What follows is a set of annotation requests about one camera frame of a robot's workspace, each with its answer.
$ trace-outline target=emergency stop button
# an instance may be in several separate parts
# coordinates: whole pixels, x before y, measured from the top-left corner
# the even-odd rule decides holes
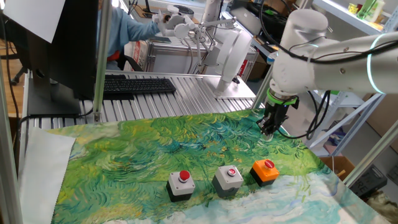
[[[185,183],[185,182],[189,179],[190,176],[191,176],[191,175],[189,174],[188,171],[182,170],[182,171],[180,172],[180,177],[178,178],[178,180],[179,180],[181,183]]]
[[[236,171],[235,171],[234,169],[229,169],[229,170],[227,171],[227,174],[230,175],[231,177],[233,177],[233,176],[235,176]]]
[[[275,167],[275,164],[272,161],[270,161],[269,159],[267,159],[264,163],[266,165],[266,168],[268,168],[268,169],[272,169]]]

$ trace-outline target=black keyboard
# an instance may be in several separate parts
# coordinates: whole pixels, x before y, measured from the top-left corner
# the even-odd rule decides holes
[[[173,93],[175,87],[166,78],[106,78],[104,94],[118,93]]]

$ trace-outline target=bottle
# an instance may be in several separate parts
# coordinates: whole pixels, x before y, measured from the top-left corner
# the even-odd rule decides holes
[[[369,10],[365,19],[369,22],[375,22],[385,4],[386,3],[383,0],[377,0],[376,3],[374,3],[371,10]]]
[[[362,9],[358,12],[356,17],[360,19],[364,19],[368,12],[372,9],[373,5],[376,3],[377,0],[366,0],[365,4],[363,4]]]

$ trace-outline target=blue shirt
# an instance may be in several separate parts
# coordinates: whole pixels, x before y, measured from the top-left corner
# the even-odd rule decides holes
[[[98,11],[97,39],[100,36],[101,10]],[[122,51],[129,41],[147,40],[160,32],[157,24],[148,22],[142,24],[135,21],[121,8],[113,7],[111,32],[109,33],[108,57],[115,51]]]

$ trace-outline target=white robot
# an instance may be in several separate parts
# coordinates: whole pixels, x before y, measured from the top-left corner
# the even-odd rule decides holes
[[[266,111],[257,122],[269,139],[287,119],[288,107],[298,106],[298,93],[398,93],[398,32],[338,42],[325,38],[327,27],[320,12],[299,9],[290,14],[280,43],[285,50],[279,50],[274,62]]]
[[[255,95],[245,83],[231,85],[233,78],[241,68],[251,44],[249,33],[244,30],[234,29],[233,23],[236,22],[236,18],[219,21],[213,17],[207,18],[204,16],[204,21],[199,25],[195,25],[187,15],[179,15],[177,8],[169,6],[167,10],[170,14],[163,15],[159,11],[158,15],[152,18],[153,21],[158,24],[163,36],[175,36],[183,39],[188,36],[190,31],[195,33],[197,49],[200,50],[199,45],[202,44],[208,52],[205,60],[206,65],[215,66],[216,72],[221,75],[221,78],[203,79],[213,96],[222,99],[254,98]],[[220,24],[226,24],[230,29],[218,29],[215,32],[215,27]],[[210,46],[204,43],[204,40],[206,40],[204,35],[211,42]],[[201,68],[203,63],[200,55],[200,53],[197,53],[199,68]]]

